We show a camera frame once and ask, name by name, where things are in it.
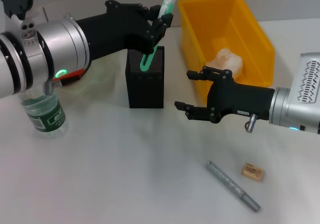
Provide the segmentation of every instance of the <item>plastic bottle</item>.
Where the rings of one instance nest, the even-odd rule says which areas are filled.
[[[18,97],[41,136],[54,138],[67,131],[66,115],[50,82],[21,92]]]

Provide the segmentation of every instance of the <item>green indicator light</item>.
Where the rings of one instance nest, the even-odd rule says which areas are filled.
[[[55,74],[55,77],[60,78],[61,76],[64,76],[66,73],[67,71],[65,69],[62,69]]]

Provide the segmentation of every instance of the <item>ventilation grille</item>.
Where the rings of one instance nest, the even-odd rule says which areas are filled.
[[[131,73],[162,73],[163,71],[163,49],[156,50],[153,60],[151,62],[150,68],[148,71],[143,72],[140,69],[140,63],[143,57],[143,54],[134,49],[128,50],[129,61],[130,61],[130,72]]]
[[[301,103],[315,103],[320,82],[320,62],[312,60],[305,64],[304,70],[297,100]]]

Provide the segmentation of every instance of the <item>green bottle label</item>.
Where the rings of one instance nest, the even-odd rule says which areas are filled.
[[[61,108],[60,102],[58,102],[57,106],[47,114],[41,116],[33,116],[28,114],[28,116],[35,128],[37,128],[40,132],[46,133],[58,129],[66,120],[66,115]]]

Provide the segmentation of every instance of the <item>toothbrush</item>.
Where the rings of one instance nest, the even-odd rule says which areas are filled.
[[[171,13],[172,10],[174,9],[175,6],[175,1],[176,0],[164,0],[164,2],[162,3],[158,18],[161,18],[162,15],[165,15],[167,13]],[[154,58],[154,55],[156,53],[158,47],[158,43],[156,44],[156,46],[153,49],[153,53],[150,55],[144,55],[142,57],[141,63],[140,63],[140,69],[142,72],[146,72],[149,70],[151,62]]]

